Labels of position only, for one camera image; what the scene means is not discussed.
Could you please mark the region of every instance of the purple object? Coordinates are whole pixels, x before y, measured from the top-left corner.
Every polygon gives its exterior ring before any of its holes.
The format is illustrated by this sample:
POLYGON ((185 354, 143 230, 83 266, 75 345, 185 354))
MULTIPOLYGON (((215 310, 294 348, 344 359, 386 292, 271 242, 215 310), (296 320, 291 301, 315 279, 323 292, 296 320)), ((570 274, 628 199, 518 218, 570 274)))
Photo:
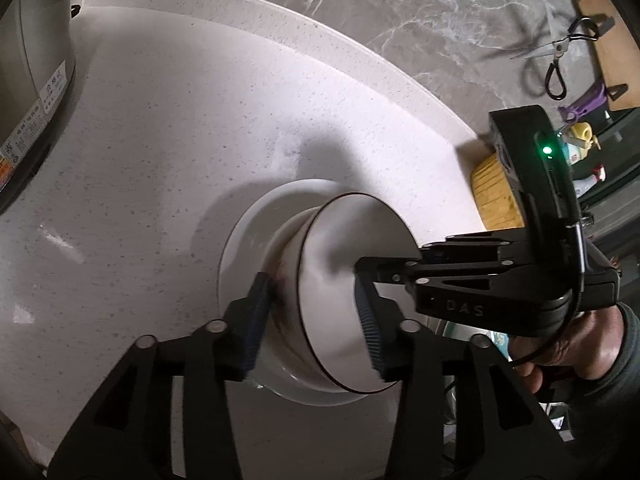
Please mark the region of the purple object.
POLYGON ((569 106, 559 106, 562 120, 567 123, 577 123, 581 117, 593 112, 607 102, 607 89, 604 82, 596 81, 576 102, 569 106))

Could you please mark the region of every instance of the cable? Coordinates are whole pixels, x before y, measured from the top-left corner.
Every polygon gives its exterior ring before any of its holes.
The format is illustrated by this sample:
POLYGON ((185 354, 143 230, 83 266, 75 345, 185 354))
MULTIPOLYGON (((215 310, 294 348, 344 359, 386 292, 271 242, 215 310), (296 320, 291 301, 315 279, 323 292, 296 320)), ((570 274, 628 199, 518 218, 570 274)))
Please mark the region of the cable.
POLYGON ((456 385, 456 380, 455 380, 455 379, 453 379, 453 380, 449 383, 449 386, 447 386, 447 387, 444 389, 444 394, 445 394, 445 395, 447 395, 447 394, 448 394, 448 393, 453 389, 453 387, 454 387, 455 385, 456 385))
POLYGON ((547 339, 542 345, 539 346, 536 350, 525 355, 519 359, 511 361, 511 366, 516 367, 523 365, 524 363, 528 363, 540 357, 543 353, 549 350, 553 345, 555 345, 558 340, 562 337, 562 334, 580 312, 580 304, 582 303, 582 294, 584 292, 584 273, 585 273, 585 261, 586 257, 584 254, 584 240, 582 239, 582 225, 580 222, 576 222, 575 224, 568 226, 570 230, 570 234, 573 235, 574 240, 572 240, 572 245, 576 247, 576 251, 574 253, 574 265, 575 265, 575 275, 576 275, 576 283, 573 289, 573 303, 571 308, 567 310, 566 315, 564 316, 564 320, 562 321, 562 325, 560 328, 556 330, 556 333, 553 334, 549 339, 547 339))

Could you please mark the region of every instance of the wooden cutting board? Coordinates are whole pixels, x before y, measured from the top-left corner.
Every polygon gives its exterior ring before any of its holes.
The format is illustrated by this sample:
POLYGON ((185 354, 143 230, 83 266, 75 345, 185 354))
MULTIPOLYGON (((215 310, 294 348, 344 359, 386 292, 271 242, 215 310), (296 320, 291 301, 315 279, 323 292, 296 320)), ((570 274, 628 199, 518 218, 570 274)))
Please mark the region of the wooden cutting board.
POLYGON ((577 3, 584 16, 613 16, 616 20, 616 25, 594 43, 607 88, 629 85, 629 90, 617 101, 609 98, 610 110, 640 107, 640 49, 616 7, 611 0, 578 0, 577 3))

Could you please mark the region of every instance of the gray marble tile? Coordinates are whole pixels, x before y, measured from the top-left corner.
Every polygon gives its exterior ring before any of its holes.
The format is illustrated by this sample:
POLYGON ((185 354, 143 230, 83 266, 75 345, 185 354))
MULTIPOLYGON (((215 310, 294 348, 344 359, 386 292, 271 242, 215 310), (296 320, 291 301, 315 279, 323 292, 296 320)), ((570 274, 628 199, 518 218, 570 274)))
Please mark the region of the gray marble tile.
MULTIPOLYGON (((267 0, 325 23, 388 59, 439 97, 475 131, 487 112, 540 104, 548 58, 511 60, 521 49, 561 37, 572 0, 267 0)), ((593 82, 589 47, 561 61, 572 102, 593 82)))

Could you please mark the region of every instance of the hand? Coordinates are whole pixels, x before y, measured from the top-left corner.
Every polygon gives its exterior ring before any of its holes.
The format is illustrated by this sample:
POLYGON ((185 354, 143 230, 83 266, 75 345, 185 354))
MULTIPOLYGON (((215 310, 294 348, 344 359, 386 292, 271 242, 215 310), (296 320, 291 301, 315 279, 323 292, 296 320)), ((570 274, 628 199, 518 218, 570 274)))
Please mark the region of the hand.
MULTIPOLYGON (((625 326, 616 306, 585 312, 574 319, 562 337, 532 363, 516 368, 531 393, 542 386, 540 366, 571 366, 583 379, 604 377, 618 357, 625 326)), ((509 355, 518 359, 539 348, 543 338, 512 337, 509 355)))

